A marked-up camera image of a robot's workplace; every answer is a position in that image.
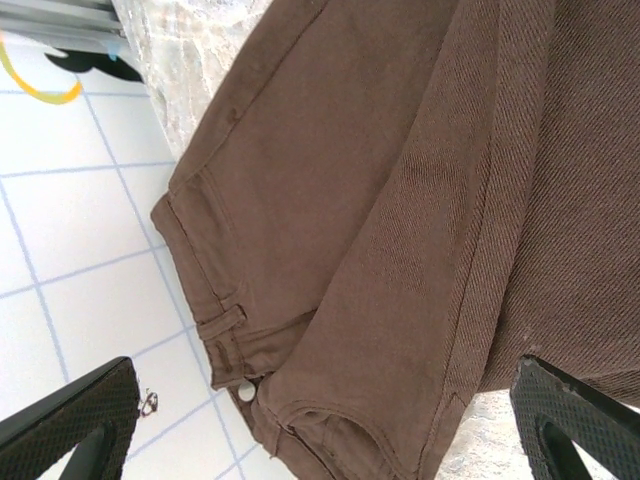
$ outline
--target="yellow ring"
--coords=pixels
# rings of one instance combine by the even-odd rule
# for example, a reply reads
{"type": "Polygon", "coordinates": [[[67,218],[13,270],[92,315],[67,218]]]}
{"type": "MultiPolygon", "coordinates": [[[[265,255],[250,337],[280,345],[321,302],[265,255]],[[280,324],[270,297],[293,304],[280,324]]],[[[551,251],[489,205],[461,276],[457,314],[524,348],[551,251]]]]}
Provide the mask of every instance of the yellow ring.
{"type": "Polygon", "coordinates": [[[29,85],[27,82],[22,80],[20,76],[16,73],[11,65],[11,61],[9,60],[9,55],[7,55],[7,50],[4,46],[4,41],[2,39],[2,32],[0,31],[0,63],[7,71],[9,76],[15,80],[22,90],[31,95],[38,100],[41,100],[46,103],[51,103],[53,105],[63,105],[65,103],[69,103],[75,100],[78,95],[82,92],[82,84],[80,82],[76,82],[76,84],[66,93],[45,93],[40,92],[29,85]]]}

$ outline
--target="brown fabric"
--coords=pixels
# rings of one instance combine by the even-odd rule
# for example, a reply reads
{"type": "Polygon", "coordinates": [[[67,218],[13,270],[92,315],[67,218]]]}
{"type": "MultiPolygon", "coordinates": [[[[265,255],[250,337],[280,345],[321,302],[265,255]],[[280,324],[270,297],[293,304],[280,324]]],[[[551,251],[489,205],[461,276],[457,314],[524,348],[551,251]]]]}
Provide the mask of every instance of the brown fabric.
{"type": "Polygon", "coordinates": [[[212,385],[294,474],[432,478],[524,353],[640,401],[639,22],[274,1],[152,217],[212,385]]]}

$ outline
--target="textured black plastic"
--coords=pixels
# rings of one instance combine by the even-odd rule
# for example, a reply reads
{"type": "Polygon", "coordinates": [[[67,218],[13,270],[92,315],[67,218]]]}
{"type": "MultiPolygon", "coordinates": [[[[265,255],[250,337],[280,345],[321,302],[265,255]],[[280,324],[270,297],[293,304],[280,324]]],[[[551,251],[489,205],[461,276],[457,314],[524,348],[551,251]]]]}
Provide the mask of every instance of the textured black plastic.
{"type": "Polygon", "coordinates": [[[621,480],[640,479],[640,415],[548,363],[523,357],[511,403],[536,480],[591,476],[572,440],[621,480]]]}
{"type": "Polygon", "coordinates": [[[0,423],[0,479],[36,479],[88,436],[61,478],[120,478],[139,396],[133,364],[121,357],[18,412],[0,423]]]}

